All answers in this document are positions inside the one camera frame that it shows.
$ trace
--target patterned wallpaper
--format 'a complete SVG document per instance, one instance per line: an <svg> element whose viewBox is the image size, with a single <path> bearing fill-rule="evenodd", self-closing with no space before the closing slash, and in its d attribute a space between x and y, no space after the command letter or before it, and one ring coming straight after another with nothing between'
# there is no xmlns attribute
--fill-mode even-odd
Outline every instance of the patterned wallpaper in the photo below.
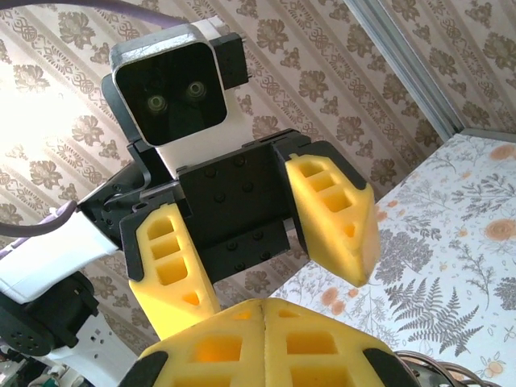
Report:
<svg viewBox="0 0 516 387"><path fill-rule="evenodd" d="M219 15L247 36L252 75L236 90L260 138L295 127L326 139L389 192L440 141L384 58L338 0L135 0L190 21ZM0 219L36 223L129 162L100 90L117 42L156 31L103 10L64 5L0 12ZM8 242L0 237L2 245ZM299 248L217 284L225 306L266 297L306 257ZM136 352L156 339L131 295L122 254L85 269L102 310Z"/></svg>
<svg viewBox="0 0 516 387"><path fill-rule="evenodd" d="M516 132L516 0L380 0L469 127Z"/></svg>

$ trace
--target bolt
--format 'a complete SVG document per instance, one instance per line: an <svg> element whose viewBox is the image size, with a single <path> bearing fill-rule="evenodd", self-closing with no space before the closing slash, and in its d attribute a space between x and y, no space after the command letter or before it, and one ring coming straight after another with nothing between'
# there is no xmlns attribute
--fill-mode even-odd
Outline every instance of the bolt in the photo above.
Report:
<svg viewBox="0 0 516 387"><path fill-rule="evenodd" d="M254 240L260 240L264 237L264 233L261 231L255 231L255 233L252 235L252 238Z"/></svg>
<svg viewBox="0 0 516 387"><path fill-rule="evenodd" d="M270 252L262 252L261 255L260 255L260 259L261 260L268 260L270 257L271 257L271 253Z"/></svg>
<svg viewBox="0 0 516 387"><path fill-rule="evenodd" d="M236 242L228 242L226 247L227 247L227 249L228 249L230 252L232 252L232 251L236 250L236 248L237 248L238 246L239 246L239 244L238 244L238 243L236 243Z"/></svg>
<svg viewBox="0 0 516 387"><path fill-rule="evenodd" d="M251 182L247 182L244 185L242 185L242 191L250 193L252 189L254 188L254 185Z"/></svg>
<svg viewBox="0 0 516 387"><path fill-rule="evenodd" d="M213 199L217 202L217 203L222 203L224 200L226 200L226 195L224 193L217 193Z"/></svg>
<svg viewBox="0 0 516 387"><path fill-rule="evenodd" d="M241 272L244 269L245 269L245 264L243 264L242 262L240 262L239 264L235 265L235 271L236 272Z"/></svg>
<svg viewBox="0 0 516 387"><path fill-rule="evenodd" d="M233 164L235 167L242 167L245 164L245 157L241 155L235 156L233 159Z"/></svg>
<svg viewBox="0 0 516 387"><path fill-rule="evenodd" d="M213 178L217 175L217 170L213 167L208 167L204 170L204 176Z"/></svg>

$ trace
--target yellow foam arm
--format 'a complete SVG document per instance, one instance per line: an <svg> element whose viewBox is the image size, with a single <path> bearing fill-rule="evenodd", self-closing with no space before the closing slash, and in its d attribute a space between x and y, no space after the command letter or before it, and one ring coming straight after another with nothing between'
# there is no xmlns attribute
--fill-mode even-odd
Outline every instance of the yellow foam arm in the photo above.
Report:
<svg viewBox="0 0 516 387"><path fill-rule="evenodd" d="M285 163L309 257L354 286L380 257L369 184L357 189L328 157L291 155Z"/></svg>
<svg viewBox="0 0 516 387"><path fill-rule="evenodd" d="M384 355L383 371L365 355L371 349ZM140 365L158 353L166 354L158 372L137 363L121 386L134 380L152 380L140 384L154 387L414 386L380 340L275 298L242 302L155 344Z"/></svg>
<svg viewBox="0 0 516 387"><path fill-rule="evenodd" d="M136 230L144 268L142 281L129 281L160 339L220 311L177 204L154 210Z"/></svg>

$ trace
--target yellow foam cover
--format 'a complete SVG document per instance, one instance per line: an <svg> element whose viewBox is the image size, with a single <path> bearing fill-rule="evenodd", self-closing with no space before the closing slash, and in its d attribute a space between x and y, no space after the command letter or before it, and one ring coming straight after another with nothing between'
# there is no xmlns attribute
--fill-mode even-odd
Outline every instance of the yellow foam cover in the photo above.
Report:
<svg viewBox="0 0 516 387"><path fill-rule="evenodd" d="M138 227L136 238L144 278L129 284L160 339L220 311L177 204L154 210Z"/></svg>
<svg viewBox="0 0 516 387"><path fill-rule="evenodd" d="M380 340L290 302L233 306L148 348L167 352L154 387L384 387L363 350Z"/></svg>
<svg viewBox="0 0 516 387"><path fill-rule="evenodd" d="M380 258L369 184L357 189L328 157L291 155L285 163L309 257L354 286Z"/></svg>

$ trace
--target metal coil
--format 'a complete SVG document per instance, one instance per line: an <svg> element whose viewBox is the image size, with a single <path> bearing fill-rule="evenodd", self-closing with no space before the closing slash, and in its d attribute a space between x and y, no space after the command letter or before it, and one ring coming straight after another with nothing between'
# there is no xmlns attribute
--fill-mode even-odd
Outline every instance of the metal coil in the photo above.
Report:
<svg viewBox="0 0 516 387"><path fill-rule="evenodd" d="M407 364L408 361L413 360L416 364L421 364L423 367L427 368L429 371L434 372L444 379L446 379L449 387L466 387L470 385L477 385L478 387L501 387L500 385L493 383L492 381L483 381L480 379L474 372L469 371L468 369L462 367L458 364L447 363L443 361L435 361L432 358L423 355L422 353L412 352L412 351L399 351L396 352L397 357L401 360L401 362L406 366L406 368L410 369L411 372L414 372ZM455 374L463 375L468 379L458 381L453 377L451 372ZM418 380L419 385L421 387L434 387L433 385L422 385Z"/></svg>

